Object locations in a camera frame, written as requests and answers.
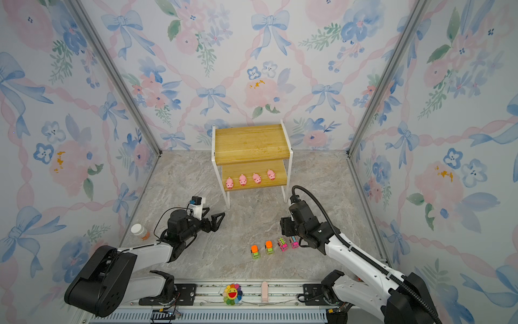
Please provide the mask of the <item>pink pig toy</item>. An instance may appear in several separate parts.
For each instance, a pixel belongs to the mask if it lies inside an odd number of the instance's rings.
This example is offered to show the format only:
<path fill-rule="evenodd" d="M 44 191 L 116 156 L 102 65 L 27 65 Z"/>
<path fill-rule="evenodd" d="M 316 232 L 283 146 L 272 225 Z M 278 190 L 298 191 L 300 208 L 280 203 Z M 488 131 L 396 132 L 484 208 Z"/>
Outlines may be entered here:
<path fill-rule="evenodd" d="M 226 181 L 225 181 L 225 186 L 226 186 L 226 188 L 227 188 L 228 190 L 233 189 L 233 187 L 234 187 L 234 181 L 233 181 L 233 179 L 232 179 L 232 178 L 230 178 L 230 177 L 229 177 L 228 179 L 226 179 Z"/>
<path fill-rule="evenodd" d="M 248 178 L 244 174 L 240 175 L 239 176 L 239 183 L 240 183 L 241 186 L 247 185 Z"/>
<path fill-rule="evenodd" d="M 253 181 L 254 181 L 256 184 L 261 184 L 261 183 L 262 183 L 262 178 L 261 178 L 261 176 L 260 176 L 260 175 L 258 175 L 258 174 L 253 174 L 252 179 L 253 179 Z"/>
<path fill-rule="evenodd" d="M 270 180 L 275 180 L 276 179 L 276 173 L 273 171 L 273 170 L 268 170 L 267 171 L 267 176 Z"/>

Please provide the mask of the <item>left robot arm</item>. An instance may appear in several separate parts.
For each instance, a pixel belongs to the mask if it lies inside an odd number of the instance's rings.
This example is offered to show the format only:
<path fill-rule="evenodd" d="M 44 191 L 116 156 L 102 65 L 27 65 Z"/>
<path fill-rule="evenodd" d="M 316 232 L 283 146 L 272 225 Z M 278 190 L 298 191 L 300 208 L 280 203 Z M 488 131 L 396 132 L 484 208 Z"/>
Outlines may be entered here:
<path fill-rule="evenodd" d="M 173 275 L 152 270 L 135 278 L 144 268 L 176 261 L 199 232 L 216 232 L 225 213 L 209 216 L 207 207 L 167 210 L 167 228 L 157 242 L 131 248 L 102 246 L 86 262 L 64 294 L 64 302 L 97 317 L 107 317 L 127 302 L 151 300 L 170 306 L 182 295 Z"/>

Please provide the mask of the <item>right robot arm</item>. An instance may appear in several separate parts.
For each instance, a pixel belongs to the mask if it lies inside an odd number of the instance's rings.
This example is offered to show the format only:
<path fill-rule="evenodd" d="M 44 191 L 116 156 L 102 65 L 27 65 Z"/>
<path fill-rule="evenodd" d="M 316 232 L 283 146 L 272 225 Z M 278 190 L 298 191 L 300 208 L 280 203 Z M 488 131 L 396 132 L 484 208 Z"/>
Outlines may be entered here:
<path fill-rule="evenodd" d="M 323 255 L 356 274 L 360 281 L 335 270 L 322 280 L 322 293 L 332 304 L 345 302 L 383 323 L 440 323 L 437 308 L 424 280 L 404 275 L 364 252 L 330 220 L 318 221 L 305 201 L 292 198 L 290 217 L 281 219 L 285 234 L 295 234 Z"/>

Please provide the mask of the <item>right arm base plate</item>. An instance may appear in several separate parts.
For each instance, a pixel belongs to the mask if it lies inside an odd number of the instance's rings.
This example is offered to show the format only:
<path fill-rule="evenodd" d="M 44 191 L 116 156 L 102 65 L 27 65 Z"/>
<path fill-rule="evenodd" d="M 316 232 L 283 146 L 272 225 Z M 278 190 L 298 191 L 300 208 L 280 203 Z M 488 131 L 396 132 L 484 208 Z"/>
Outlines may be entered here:
<path fill-rule="evenodd" d="M 350 301 L 346 301 L 338 295 L 338 286 L 324 286 L 321 283 L 306 283 L 303 285 L 303 292 L 298 295 L 297 300 L 306 306 L 325 306 L 339 308 L 345 306 L 355 306 Z"/>

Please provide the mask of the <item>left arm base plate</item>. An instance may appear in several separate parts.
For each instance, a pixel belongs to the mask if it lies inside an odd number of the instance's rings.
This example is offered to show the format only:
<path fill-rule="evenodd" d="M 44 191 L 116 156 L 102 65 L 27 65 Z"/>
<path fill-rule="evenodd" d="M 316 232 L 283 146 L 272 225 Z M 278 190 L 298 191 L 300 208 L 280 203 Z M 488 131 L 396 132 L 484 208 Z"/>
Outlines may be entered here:
<path fill-rule="evenodd" d="M 141 298 L 140 306 L 193 306 L 196 297 L 197 285 L 195 283 L 177 283 L 167 293 L 159 296 Z"/>

